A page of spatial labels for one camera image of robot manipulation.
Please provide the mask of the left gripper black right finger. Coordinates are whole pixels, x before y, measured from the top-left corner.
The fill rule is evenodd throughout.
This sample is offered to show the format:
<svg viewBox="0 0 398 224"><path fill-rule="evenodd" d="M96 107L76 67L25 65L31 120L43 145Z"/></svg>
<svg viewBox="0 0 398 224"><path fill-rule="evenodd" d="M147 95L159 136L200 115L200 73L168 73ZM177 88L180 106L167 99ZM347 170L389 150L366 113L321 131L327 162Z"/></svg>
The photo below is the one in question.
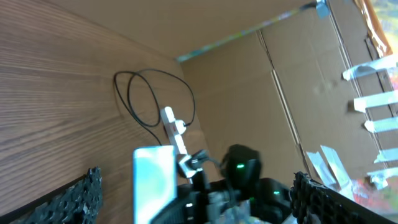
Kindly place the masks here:
<svg viewBox="0 0 398 224"><path fill-rule="evenodd" d="M394 224L299 171L289 192L297 223Z"/></svg>

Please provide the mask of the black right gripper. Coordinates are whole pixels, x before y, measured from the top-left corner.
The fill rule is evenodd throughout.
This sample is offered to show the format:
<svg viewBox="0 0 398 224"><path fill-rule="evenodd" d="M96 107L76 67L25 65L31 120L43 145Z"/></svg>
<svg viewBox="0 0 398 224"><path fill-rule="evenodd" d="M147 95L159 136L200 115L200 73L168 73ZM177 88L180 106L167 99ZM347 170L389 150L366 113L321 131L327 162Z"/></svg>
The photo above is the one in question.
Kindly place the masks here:
<svg viewBox="0 0 398 224"><path fill-rule="evenodd" d="M239 223L240 190L232 188L227 180L209 182L205 174L194 175L190 182L177 187L177 197L150 224Z"/></svg>

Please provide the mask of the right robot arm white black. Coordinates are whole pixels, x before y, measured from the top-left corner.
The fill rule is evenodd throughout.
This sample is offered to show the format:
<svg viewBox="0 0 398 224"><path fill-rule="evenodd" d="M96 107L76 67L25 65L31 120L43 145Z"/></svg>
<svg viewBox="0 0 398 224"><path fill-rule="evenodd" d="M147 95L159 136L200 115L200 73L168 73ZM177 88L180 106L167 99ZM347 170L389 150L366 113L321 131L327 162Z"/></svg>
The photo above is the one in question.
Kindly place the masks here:
<svg viewBox="0 0 398 224"><path fill-rule="evenodd" d="M177 157L178 173L190 179L151 223L283 223L292 213L289 188L262 178L260 153L229 147L221 162L206 150Z"/></svg>

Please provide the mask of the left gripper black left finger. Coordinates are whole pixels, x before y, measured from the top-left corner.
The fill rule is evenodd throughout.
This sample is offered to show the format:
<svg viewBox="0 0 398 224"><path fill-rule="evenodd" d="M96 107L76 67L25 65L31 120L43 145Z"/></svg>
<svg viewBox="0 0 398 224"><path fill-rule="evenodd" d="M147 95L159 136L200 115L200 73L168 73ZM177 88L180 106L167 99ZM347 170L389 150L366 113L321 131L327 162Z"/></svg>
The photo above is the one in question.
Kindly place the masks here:
<svg viewBox="0 0 398 224"><path fill-rule="evenodd" d="M95 223L103 206L101 169L1 216L1 223Z"/></svg>

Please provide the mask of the Galaxy smartphone with teal screen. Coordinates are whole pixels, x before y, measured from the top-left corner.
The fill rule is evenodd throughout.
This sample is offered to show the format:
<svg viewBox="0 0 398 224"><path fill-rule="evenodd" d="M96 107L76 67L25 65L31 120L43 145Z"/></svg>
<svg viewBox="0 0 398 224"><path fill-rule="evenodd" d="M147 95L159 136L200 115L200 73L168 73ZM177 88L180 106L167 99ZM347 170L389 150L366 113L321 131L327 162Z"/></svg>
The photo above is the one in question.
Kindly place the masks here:
<svg viewBox="0 0 398 224"><path fill-rule="evenodd" d="M133 222L150 223L177 196L173 146L140 147L132 153Z"/></svg>

